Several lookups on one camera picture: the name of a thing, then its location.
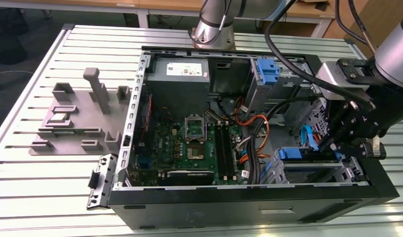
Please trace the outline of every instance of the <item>black hose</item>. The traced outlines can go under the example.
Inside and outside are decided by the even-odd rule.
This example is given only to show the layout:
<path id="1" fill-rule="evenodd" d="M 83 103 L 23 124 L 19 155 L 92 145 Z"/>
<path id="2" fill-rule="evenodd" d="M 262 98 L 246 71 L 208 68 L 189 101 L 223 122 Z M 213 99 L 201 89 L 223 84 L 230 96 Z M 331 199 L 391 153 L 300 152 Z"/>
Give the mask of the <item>black hose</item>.
<path id="1" fill-rule="evenodd" d="M 362 42 L 363 44 L 367 44 L 366 40 L 363 39 L 363 37 L 360 37 L 354 31 L 351 31 L 343 24 L 342 19 L 340 19 L 340 11 L 339 11 L 339 7 L 340 7 L 340 0 L 335 1 L 335 18 L 336 18 L 336 23 L 339 25 L 339 27 L 343 29 L 344 32 L 347 32 L 347 34 L 350 36 L 352 36 L 359 42 Z"/>
<path id="2" fill-rule="evenodd" d="M 316 96 L 308 96 L 308 97 L 296 97 L 296 98 L 292 98 L 292 99 L 288 99 L 288 100 L 284 100 L 283 102 L 280 102 L 278 105 L 274 106 L 274 108 L 267 112 L 266 114 L 266 119 L 267 121 L 271 120 L 271 118 L 278 114 L 278 112 L 287 106 L 290 105 L 292 102 L 296 102 L 296 101 L 314 101 L 316 100 L 318 97 Z M 260 132 L 260 129 L 262 129 L 262 125 L 264 123 L 260 122 L 255 129 L 254 129 L 254 134 L 258 135 L 259 132 Z"/>
<path id="3" fill-rule="evenodd" d="M 247 154 L 248 154 L 248 160 L 252 163 L 252 169 L 250 172 L 252 173 L 252 182 L 251 184 L 259 184 L 260 183 L 260 162 L 259 157 L 255 152 L 255 135 L 251 135 L 248 145 L 247 145 Z"/>
<path id="4" fill-rule="evenodd" d="M 364 24 L 362 23 L 362 20 L 359 18 L 359 15 L 358 15 L 358 12 L 356 12 L 356 9 L 355 9 L 355 5 L 354 5 L 354 1 L 352 0 L 348 0 L 348 5 L 350 5 L 350 10 L 351 10 L 351 14 L 352 14 L 352 17 L 354 17 L 354 20 L 358 24 L 358 27 L 360 29 L 362 32 L 366 32 L 366 26 Z"/>
<path id="5" fill-rule="evenodd" d="M 326 81 L 320 80 L 319 78 L 314 77 L 308 73 L 306 73 L 303 70 L 298 68 L 292 64 L 292 62 L 282 55 L 276 45 L 274 44 L 271 38 L 270 38 L 270 30 L 276 24 L 278 20 L 282 18 L 282 16 L 286 14 L 287 10 L 290 9 L 291 5 L 295 3 L 296 0 L 291 0 L 290 3 L 286 5 L 284 9 L 279 12 L 276 18 L 274 19 L 272 23 L 268 25 L 266 31 L 264 31 L 264 39 L 268 48 L 271 49 L 272 53 L 278 57 L 279 61 L 286 65 L 286 67 L 304 80 L 311 82 L 312 84 L 316 84 L 323 89 L 339 94 L 343 96 L 347 100 L 352 100 L 356 102 L 356 104 L 366 110 L 371 111 L 372 106 L 371 104 L 358 95 L 355 95 L 352 92 L 347 91 L 346 89 L 327 83 Z"/>
<path id="6" fill-rule="evenodd" d="M 362 32 L 362 34 L 364 36 L 367 45 L 368 45 L 372 53 L 375 53 L 376 47 L 375 47 L 375 44 L 371 42 L 371 37 L 370 37 L 370 35 L 367 33 L 366 26 L 364 26 L 363 22 L 360 21 L 360 18 L 359 18 L 356 9 L 355 9 L 355 5 L 354 5 L 354 0 L 348 0 L 348 5 L 350 5 L 350 10 L 351 10 L 351 14 L 352 14 L 354 20 L 355 20 L 355 22 L 358 24 L 358 27 L 360 29 L 360 32 Z"/>
<path id="7" fill-rule="evenodd" d="M 248 184 L 254 184 L 254 175 L 255 175 L 255 170 L 254 170 L 254 160 L 251 159 L 252 156 L 250 156 L 250 141 L 246 144 L 246 151 L 248 154 L 248 164 L 250 164 L 250 175 L 248 175 Z"/>

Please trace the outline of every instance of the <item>wooden table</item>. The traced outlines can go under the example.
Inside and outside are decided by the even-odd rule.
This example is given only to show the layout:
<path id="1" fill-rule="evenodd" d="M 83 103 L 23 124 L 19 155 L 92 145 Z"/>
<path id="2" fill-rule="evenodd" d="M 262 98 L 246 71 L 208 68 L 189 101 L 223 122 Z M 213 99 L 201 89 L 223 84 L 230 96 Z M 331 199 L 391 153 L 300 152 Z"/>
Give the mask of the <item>wooden table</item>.
<path id="1" fill-rule="evenodd" d="M 141 28 L 149 27 L 149 15 L 197 17 L 203 0 L 0 0 L 1 7 L 133 13 Z M 314 8 L 314 4 L 296 2 L 290 8 L 287 21 L 316 24 L 311 37 L 320 38 L 335 18 L 334 10 Z"/>

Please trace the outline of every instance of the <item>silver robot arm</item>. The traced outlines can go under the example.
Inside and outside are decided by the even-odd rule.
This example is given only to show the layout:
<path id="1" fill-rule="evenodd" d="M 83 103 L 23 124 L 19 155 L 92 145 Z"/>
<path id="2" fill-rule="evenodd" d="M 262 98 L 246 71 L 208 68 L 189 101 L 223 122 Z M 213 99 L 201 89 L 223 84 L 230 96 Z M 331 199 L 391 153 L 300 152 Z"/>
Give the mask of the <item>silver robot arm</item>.
<path id="1" fill-rule="evenodd" d="M 195 47 L 231 49 L 234 45 L 234 18 L 274 18 L 286 5 L 286 0 L 204 0 L 200 21 L 189 32 Z"/>

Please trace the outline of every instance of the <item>green circuit board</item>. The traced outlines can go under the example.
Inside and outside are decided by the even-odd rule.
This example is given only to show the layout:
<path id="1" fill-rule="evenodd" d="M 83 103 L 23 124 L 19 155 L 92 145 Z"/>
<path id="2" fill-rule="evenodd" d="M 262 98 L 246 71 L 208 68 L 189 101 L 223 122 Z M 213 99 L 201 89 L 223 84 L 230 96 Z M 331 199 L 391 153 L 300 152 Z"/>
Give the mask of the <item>green circuit board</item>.
<path id="1" fill-rule="evenodd" d="M 188 126 L 192 134 L 200 133 L 200 127 Z M 157 186 L 157 172 L 160 170 L 207 170 L 215 173 L 213 185 L 239 184 L 240 180 L 223 180 L 217 175 L 216 160 L 216 142 L 215 142 L 215 125 L 208 123 L 205 126 L 204 143 L 197 141 L 185 143 L 185 125 L 184 122 L 157 123 L 153 132 L 153 150 L 151 157 L 137 157 L 139 164 L 145 164 L 144 168 L 132 170 L 139 173 L 139 186 Z M 230 140 L 232 145 L 235 139 L 240 136 L 240 128 L 230 126 Z"/>

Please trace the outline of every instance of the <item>floor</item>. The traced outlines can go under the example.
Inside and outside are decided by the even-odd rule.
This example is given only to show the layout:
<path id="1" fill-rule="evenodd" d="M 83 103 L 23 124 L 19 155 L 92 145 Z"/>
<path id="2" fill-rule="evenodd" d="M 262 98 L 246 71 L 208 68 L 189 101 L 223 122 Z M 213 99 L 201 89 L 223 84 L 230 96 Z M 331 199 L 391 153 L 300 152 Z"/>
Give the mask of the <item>floor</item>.
<path id="1" fill-rule="evenodd" d="M 139 27 L 137 16 L 133 14 L 52 11 L 52 19 L 45 19 L 40 10 L 25 9 L 24 18 L 29 26 L 29 32 L 19 36 L 19 39 L 28 52 L 28 58 L 16 65 L 0 64 L 0 72 L 12 70 L 33 72 L 65 23 Z M 196 17 L 151 16 L 152 28 L 187 30 L 195 27 L 197 22 L 199 19 Z M 256 33 L 254 21 L 238 20 L 235 22 L 235 32 Z M 0 75 L 0 125 L 29 78 L 31 74 L 20 72 Z"/>

